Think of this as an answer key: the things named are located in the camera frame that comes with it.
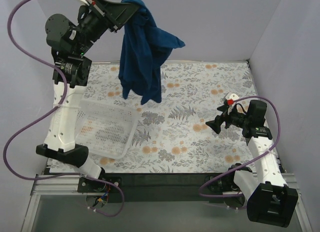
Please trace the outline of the blue t shirt cartoon print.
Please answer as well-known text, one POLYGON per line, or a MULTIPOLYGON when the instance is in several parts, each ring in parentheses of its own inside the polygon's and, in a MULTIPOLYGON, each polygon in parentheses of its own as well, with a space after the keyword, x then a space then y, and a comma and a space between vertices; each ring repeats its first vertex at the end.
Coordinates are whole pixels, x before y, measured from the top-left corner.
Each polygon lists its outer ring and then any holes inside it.
POLYGON ((161 66, 174 49, 185 43, 175 35, 157 27, 155 20, 141 0, 122 0, 138 5, 138 11, 124 26, 118 78, 122 96, 130 91, 141 96, 143 105, 150 100, 162 101, 161 66))

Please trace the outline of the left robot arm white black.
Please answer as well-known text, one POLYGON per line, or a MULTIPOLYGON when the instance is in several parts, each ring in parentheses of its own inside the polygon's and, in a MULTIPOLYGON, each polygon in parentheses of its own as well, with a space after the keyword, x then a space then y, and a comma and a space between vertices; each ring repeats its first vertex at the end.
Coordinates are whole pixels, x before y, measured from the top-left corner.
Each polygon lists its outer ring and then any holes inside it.
POLYGON ((104 32, 121 29, 140 7, 107 0, 80 1, 83 5, 77 25, 62 14, 50 16, 45 24, 46 42, 54 61, 54 113, 44 143, 36 147, 36 153, 98 179, 104 170, 90 159, 86 146, 75 142, 77 115, 92 64, 85 53, 104 32))

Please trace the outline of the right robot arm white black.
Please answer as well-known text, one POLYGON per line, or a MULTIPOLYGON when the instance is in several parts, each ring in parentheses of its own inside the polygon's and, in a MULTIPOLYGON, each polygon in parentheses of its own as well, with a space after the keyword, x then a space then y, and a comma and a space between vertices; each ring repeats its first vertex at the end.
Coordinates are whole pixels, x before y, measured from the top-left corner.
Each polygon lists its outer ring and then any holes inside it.
POLYGON ((236 100, 225 99, 218 108, 222 112, 212 121, 206 122, 215 133, 221 132, 221 125, 226 128, 231 125, 241 128, 242 135, 253 156, 257 176, 244 168, 247 164, 237 165, 235 168, 210 179, 201 189, 223 176, 233 174, 233 182, 246 199, 248 219, 253 222, 288 227, 298 202, 298 192, 290 188, 281 174, 274 147, 271 131, 265 126, 267 99, 258 100, 250 97, 249 107, 245 112, 238 112, 236 100))

